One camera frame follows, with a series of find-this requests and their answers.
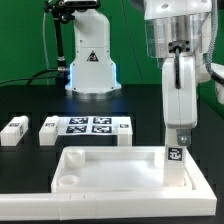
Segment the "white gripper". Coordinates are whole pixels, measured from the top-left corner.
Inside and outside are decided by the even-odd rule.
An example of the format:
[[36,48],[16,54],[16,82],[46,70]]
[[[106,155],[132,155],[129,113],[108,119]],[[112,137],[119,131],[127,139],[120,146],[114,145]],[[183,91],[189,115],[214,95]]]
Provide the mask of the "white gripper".
[[167,58],[162,67],[163,114],[167,128],[177,130],[180,146],[191,145],[191,128],[197,124],[195,59],[180,57],[180,88],[175,87],[175,65]]

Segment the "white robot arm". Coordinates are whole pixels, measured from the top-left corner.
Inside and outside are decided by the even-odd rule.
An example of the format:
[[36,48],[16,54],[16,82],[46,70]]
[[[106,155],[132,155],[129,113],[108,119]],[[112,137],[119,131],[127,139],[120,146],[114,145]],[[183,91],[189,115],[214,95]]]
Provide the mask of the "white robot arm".
[[[217,0],[130,0],[143,12],[147,53],[161,61],[163,116],[168,145],[188,146],[197,125],[196,87],[224,85],[212,63],[218,30]],[[119,89],[110,58],[109,22],[99,0],[66,0],[75,8],[76,57],[68,89],[83,96]]]

